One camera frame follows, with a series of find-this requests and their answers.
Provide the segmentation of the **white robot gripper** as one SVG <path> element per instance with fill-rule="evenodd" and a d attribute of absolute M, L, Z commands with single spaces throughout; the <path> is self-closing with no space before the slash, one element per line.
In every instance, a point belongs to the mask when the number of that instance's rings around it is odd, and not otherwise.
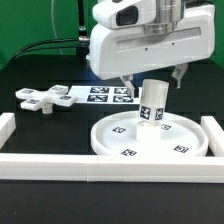
<path fill-rule="evenodd" d="M 109 29 L 97 22 L 90 37 L 91 69 L 103 80 L 121 77 L 134 98 L 132 74 L 175 66 L 172 78 L 179 89 L 187 63 L 214 51 L 214 15 L 210 4 L 156 3 L 156 17 L 147 24 Z"/>

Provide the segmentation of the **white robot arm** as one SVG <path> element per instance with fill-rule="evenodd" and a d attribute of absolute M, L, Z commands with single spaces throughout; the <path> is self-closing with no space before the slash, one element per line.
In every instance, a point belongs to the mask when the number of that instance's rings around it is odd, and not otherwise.
<path fill-rule="evenodd" d="M 181 86 L 188 64 L 211 56 L 215 7 L 186 0 L 103 0 L 93 7 L 90 67 L 102 80 L 119 77 L 135 95 L 133 75 L 173 67 Z"/>

